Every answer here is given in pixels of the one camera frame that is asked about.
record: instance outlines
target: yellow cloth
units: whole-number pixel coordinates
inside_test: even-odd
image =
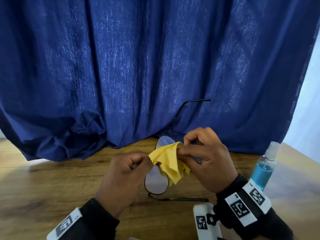
[[[149,154],[153,165],[161,163],[160,169],[169,177],[169,186],[172,185],[172,182],[177,184],[183,177],[184,170],[188,175],[190,174],[190,168],[177,159],[177,148],[182,146],[182,142],[176,142],[174,144],[162,146]]]

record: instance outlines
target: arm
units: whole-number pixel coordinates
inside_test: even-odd
[[[95,198],[90,199],[73,220],[61,222],[47,240],[112,240],[119,216],[131,205],[153,164],[147,153],[118,154],[110,162]]]
[[[192,141],[196,141],[197,145],[191,144]],[[292,230],[278,217],[271,205],[267,212],[264,209],[263,213],[242,189],[248,180],[238,175],[228,149],[211,128],[190,131],[184,137],[184,145],[177,150],[177,155],[207,190],[217,194],[217,204],[213,210],[225,227],[233,228],[242,239],[250,240],[259,235],[272,240],[293,239]],[[193,157],[201,157],[203,161],[198,164]],[[243,218],[242,222],[240,221],[242,216],[239,217],[239,213],[236,215],[225,200],[229,196],[229,199],[240,197],[240,204],[244,202],[251,207],[250,222],[248,218],[247,222],[244,222]]]

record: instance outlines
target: hand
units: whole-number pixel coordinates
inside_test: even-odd
[[[191,169],[207,190],[219,193],[238,176],[227,147],[211,128],[190,131],[184,137],[184,145],[177,149],[178,159]],[[202,163],[198,164],[193,157],[201,157]]]
[[[112,216],[119,218],[138,193],[139,186],[153,167],[147,153],[134,151],[116,155],[103,177],[95,199]]]

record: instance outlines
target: eyeglasses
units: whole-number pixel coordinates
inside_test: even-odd
[[[188,100],[184,102],[181,107],[179,108],[178,112],[176,113],[173,120],[170,122],[168,129],[166,131],[166,135],[168,134],[170,128],[173,125],[174,120],[177,118],[179,112],[181,111],[182,107],[185,106],[187,103],[190,102],[204,102],[204,101],[211,101],[211,99],[198,99],[198,100]],[[162,136],[158,139],[155,149],[158,149],[162,146],[170,145],[175,143],[175,141],[168,136]],[[196,201],[196,202],[209,202],[208,198],[164,198],[158,199],[154,198],[152,195],[162,195],[166,192],[169,187],[169,178],[165,172],[160,170],[158,165],[154,165],[150,172],[147,174],[144,180],[144,187],[148,192],[148,197],[152,198],[157,201]]]

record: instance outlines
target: person's left hand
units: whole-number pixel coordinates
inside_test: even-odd
[[[133,151],[116,155],[103,177],[95,199],[112,216],[119,218],[138,193],[153,163],[148,153]]]

